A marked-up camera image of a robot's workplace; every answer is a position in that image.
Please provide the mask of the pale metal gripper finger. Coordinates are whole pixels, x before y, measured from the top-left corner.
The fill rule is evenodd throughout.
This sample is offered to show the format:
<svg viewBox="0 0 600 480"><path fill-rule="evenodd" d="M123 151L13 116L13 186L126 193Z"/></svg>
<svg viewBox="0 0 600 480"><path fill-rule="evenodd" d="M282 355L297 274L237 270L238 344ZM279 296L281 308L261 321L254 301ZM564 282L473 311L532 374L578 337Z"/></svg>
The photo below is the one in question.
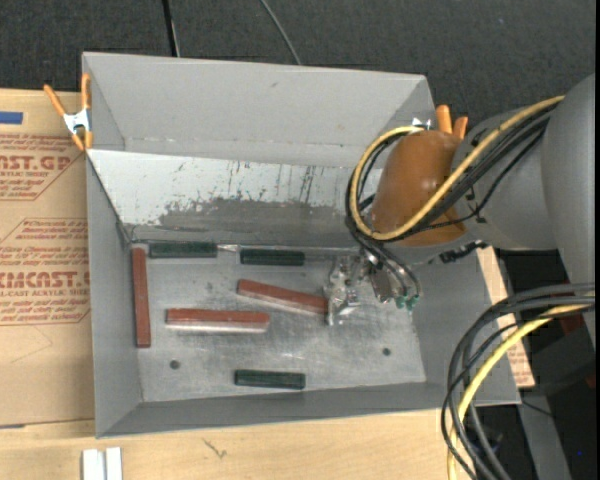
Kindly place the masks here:
<svg viewBox="0 0 600 480"><path fill-rule="evenodd" d="M336 261L329 274L328 294L347 296L356 291L359 283L359 261Z"/></svg>
<svg viewBox="0 0 600 480"><path fill-rule="evenodd" d="M342 318L352 314L361 307L361 300L356 289L338 289L327 299L326 323L329 326L339 325Z"/></svg>

